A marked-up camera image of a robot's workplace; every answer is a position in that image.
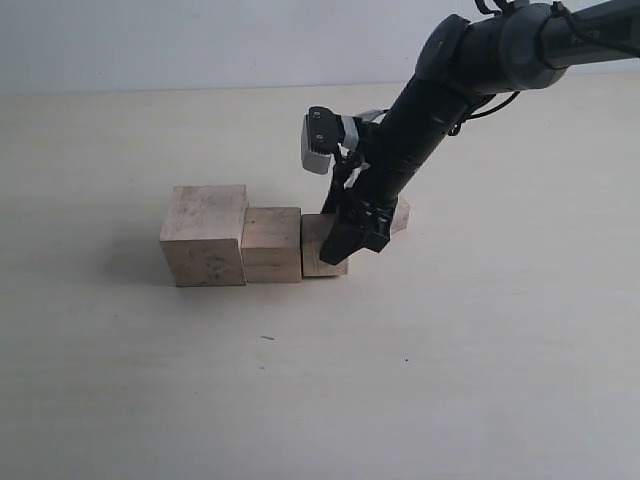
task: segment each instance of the small wooden block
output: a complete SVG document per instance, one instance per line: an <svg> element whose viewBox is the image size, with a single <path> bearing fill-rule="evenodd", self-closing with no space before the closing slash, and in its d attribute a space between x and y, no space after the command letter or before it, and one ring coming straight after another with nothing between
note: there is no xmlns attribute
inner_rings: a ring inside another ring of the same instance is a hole
<svg viewBox="0 0 640 480"><path fill-rule="evenodd" d="M249 208L242 258L249 283L300 283L299 208Z"/></svg>
<svg viewBox="0 0 640 480"><path fill-rule="evenodd" d="M346 275L349 259L333 266L320 260L320 249L329 236L333 215L302 216L302 275L305 277L337 277Z"/></svg>
<svg viewBox="0 0 640 480"><path fill-rule="evenodd" d="M244 185L176 187L160 245L178 287L246 285Z"/></svg>
<svg viewBox="0 0 640 480"><path fill-rule="evenodd" d="M409 204L403 197L398 197L398 206L391 222L391 235L406 230L409 225Z"/></svg>

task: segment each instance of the white tabletop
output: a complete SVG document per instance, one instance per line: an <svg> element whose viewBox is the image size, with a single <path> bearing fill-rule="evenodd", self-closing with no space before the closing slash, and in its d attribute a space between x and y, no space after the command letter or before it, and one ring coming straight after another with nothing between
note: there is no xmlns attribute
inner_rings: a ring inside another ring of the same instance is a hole
<svg viewBox="0 0 640 480"><path fill-rule="evenodd" d="M639 478L638 85L468 124L347 277L195 290L174 185L316 212L306 109L401 85L0 97L3 478Z"/></svg>

